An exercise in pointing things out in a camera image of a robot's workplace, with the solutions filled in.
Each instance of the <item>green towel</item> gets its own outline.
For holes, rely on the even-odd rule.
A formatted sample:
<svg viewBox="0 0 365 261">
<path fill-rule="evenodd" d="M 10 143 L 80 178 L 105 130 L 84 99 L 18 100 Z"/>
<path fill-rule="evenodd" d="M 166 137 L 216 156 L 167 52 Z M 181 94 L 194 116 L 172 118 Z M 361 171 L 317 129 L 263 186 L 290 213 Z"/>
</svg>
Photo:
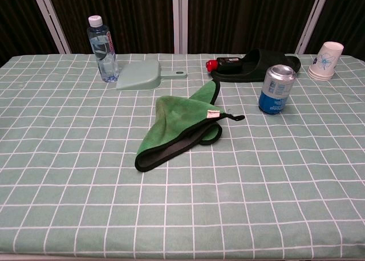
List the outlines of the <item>green towel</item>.
<svg viewBox="0 0 365 261">
<path fill-rule="evenodd" d="M 196 144 L 214 143 L 222 134 L 217 120 L 226 117 L 243 120 L 243 115 L 232 116 L 214 106 L 219 90 L 219 81 L 212 80 L 188 99 L 173 96 L 158 98 L 155 124 L 139 147 L 136 169 L 147 172 Z"/>
</svg>

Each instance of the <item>paper cup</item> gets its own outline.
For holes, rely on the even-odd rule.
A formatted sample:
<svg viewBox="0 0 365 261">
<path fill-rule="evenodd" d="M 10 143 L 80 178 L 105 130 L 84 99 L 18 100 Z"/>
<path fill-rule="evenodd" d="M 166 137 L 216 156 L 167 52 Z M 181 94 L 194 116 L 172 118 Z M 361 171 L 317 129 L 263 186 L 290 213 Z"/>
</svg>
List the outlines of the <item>paper cup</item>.
<svg viewBox="0 0 365 261">
<path fill-rule="evenodd" d="M 316 80 L 329 80 L 335 73 L 335 66 L 343 51 L 343 45 L 335 42 L 325 42 L 319 50 L 313 64 L 308 69 L 308 75 Z"/>
</svg>

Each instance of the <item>red bottle cap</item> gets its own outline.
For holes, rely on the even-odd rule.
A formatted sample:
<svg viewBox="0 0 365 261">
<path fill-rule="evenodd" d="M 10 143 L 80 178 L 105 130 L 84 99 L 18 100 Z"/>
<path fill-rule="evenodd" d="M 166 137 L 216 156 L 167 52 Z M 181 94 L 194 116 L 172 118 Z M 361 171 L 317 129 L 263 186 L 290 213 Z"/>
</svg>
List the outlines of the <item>red bottle cap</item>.
<svg viewBox="0 0 365 261">
<path fill-rule="evenodd" d="M 217 60 L 208 60 L 205 63 L 205 67 L 208 70 L 208 72 L 212 72 L 213 70 L 216 70 L 218 68 L 218 61 Z"/>
</svg>

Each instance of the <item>white bottle cap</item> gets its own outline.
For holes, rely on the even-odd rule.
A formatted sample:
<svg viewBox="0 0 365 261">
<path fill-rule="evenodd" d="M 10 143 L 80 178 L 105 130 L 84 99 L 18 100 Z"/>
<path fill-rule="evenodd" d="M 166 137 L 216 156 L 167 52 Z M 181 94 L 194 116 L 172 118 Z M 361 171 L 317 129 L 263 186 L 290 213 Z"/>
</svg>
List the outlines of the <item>white bottle cap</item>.
<svg viewBox="0 0 365 261">
<path fill-rule="evenodd" d="M 100 16 L 94 15 L 89 17 L 89 24 L 91 27 L 99 27 L 103 25 L 103 20 Z"/>
</svg>

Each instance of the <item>slide sandal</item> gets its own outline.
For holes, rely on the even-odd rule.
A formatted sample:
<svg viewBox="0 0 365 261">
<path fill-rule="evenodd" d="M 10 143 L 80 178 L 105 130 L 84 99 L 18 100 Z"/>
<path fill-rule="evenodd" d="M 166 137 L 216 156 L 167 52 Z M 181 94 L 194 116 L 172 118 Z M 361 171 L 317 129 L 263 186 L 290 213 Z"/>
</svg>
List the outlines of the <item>slide sandal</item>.
<svg viewBox="0 0 365 261">
<path fill-rule="evenodd" d="M 263 81 L 266 70 L 276 64 L 290 66 L 295 72 L 301 68 L 301 61 L 295 56 L 286 56 L 282 52 L 253 49 L 242 59 L 242 70 L 237 74 L 222 74 L 213 70 L 211 76 L 228 83 L 251 83 Z"/>
</svg>

